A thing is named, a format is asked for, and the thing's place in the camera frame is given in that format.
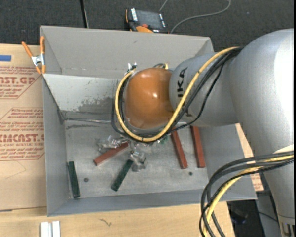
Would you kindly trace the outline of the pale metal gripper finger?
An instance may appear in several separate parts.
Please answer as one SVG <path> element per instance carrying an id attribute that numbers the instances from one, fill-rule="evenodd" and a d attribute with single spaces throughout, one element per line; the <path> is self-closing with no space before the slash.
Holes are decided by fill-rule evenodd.
<path id="1" fill-rule="evenodd" d="M 135 151 L 131 153 L 130 159 L 133 162 L 132 171 L 140 171 L 146 168 L 146 155 L 143 152 Z"/>
<path id="2" fill-rule="evenodd" d="M 106 151 L 108 149 L 116 149 L 122 146 L 122 144 L 127 143 L 128 139 L 121 136 L 121 137 L 114 137 L 112 135 L 108 136 L 107 138 L 100 139 L 97 142 L 98 150 L 99 151 Z"/>

